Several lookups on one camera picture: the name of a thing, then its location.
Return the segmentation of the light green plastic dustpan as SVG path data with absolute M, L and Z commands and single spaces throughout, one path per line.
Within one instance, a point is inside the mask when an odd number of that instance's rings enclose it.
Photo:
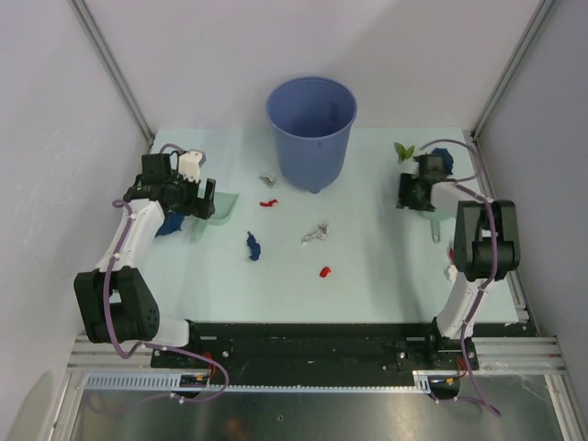
M 193 231 L 193 239 L 199 241 L 209 226 L 222 226 L 231 218 L 239 194 L 217 192 L 215 194 L 215 213 L 207 220 L 197 219 Z

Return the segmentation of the light green hand brush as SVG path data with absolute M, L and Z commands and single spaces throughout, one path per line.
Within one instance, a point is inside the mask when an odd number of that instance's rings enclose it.
M 447 215 L 443 212 L 426 212 L 425 216 L 430 224 L 430 231 L 433 243 L 441 242 L 441 225 L 444 221 L 451 218 L 451 215 Z

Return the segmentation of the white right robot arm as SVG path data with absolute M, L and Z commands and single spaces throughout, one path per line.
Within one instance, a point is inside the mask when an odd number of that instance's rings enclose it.
M 488 289 L 519 266 L 516 207 L 452 179 L 440 154 L 426 153 L 415 162 L 415 172 L 401 174 L 397 206 L 431 221 L 455 220 L 452 262 L 457 275 L 447 303 L 434 318 L 440 336 L 424 345 L 425 361 L 433 368 L 446 368 L 458 353 L 451 340 L 472 336 Z

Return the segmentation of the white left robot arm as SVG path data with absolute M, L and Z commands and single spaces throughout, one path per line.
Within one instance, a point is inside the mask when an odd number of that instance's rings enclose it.
M 114 201 L 122 217 L 106 253 L 96 267 L 76 275 L 75 297 L 85 333 L 93 344 L 132 341 L 171 347 L 181 366 L 195 366 L 202 343 L 189 336 L 189 324 L 160 313 L 141 274 L 156 233 L 172 214 L 207 220 L 215 212 L 215 180 L 200 177 L 206 156 L 175 146 L 171 153 L 148 153 L 141 172 L 124 196 Z

